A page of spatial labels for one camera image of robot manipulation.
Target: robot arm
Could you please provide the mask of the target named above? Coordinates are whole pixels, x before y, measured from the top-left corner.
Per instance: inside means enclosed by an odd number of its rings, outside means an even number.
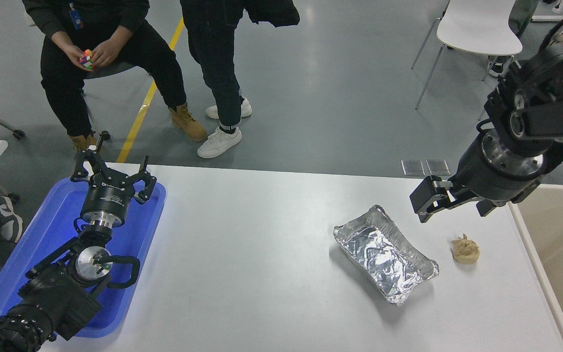
[[[83,163],[89,162],[93,174]],[[131,198],[145,203],[152,194],[156,178],[147,171],[148,157],[141,169],[128,176],[110,169],[97,150],[81,151],[76,156],[73,182],[87,182],[88,192],[74,221],[78,236],[54,250],[25,276],[29,279],[18,294],[22,302],[0,317],[0,352],[35,352],[56,334],[69,340],[100,311],[98,295],[106,288],[125,289],[136,282],[140,262],[130,256],[113,256],[106,249],[112,239],[112,228],[125,223]],[[140,192],[134,183],[142,180]],[[87,225],[82,229],[77,221]],[[130,279],[111,282],[114,264],[131,264]]]
[[[477,126],[456,174],[428,176],[410,195],[421,222],[471,201],[481,216],[521,202],[557,166],[547,160],[563,144],[563,42],[513,62],[484,107],[490,118]],[[489,122],[494,128],[483,130]]]

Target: black sneaker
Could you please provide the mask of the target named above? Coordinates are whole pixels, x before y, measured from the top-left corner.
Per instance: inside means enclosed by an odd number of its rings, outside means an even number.
[[[494,63],[492,67],[490,67],[490,75],[492,77],[499,77],[503,76],[507,72],[507,65],[505,63]]]

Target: aluminum foil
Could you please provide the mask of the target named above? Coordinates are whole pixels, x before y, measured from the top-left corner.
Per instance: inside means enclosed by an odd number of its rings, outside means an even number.
[[[416,285],[438,276],[438,263],[418,252],[379,205],[336,226],[333,236],[391,305],[402,305]]]

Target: man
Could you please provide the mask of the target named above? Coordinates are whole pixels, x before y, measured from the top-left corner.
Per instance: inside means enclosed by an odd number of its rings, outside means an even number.
[[[96,143],[81,93],[90,69],[80,63],[92,50],[97,69],[114,61],[140,66],[154,78],[173,124],[194,141],[206,130],[186,103],[181,67],[165,40],[145,20],[149,0],[23,0],[25,11],[45,34],[41,82],[52,110],[77,150]]]
[[[234,73],[234,32],[247,9],[253,22],[271,22],[275,27],[299,23],[292,0],[180,0],[184,25],[188,29],[190,54],[201,65],[203,80],[212,89],[217,105],[206,110],[220,126],[197,154],[214,158],[242,140],[238,124],[252,114],[252,107],[240,94]]]

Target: chair wheel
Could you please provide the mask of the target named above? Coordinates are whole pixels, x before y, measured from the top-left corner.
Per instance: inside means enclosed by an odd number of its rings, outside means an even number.
[[[21,200],[21,196],[19,196],[16,193],[9,193],[7,194],[7,197],[10,198],[10,201],[12,202],[13,205],[15,205]]]
[[[112,138],[112,136],[110,135],[110,133],[108,131],[101,131],[99,133],[99,136],[102,136],[103,140],[110,140],[110,138]]]
[[[16,139],[23,139],[23,137],[25,137],[25,132],[21,131],[21,130],[14,130],[12,135],[14,136],[14,138]]]

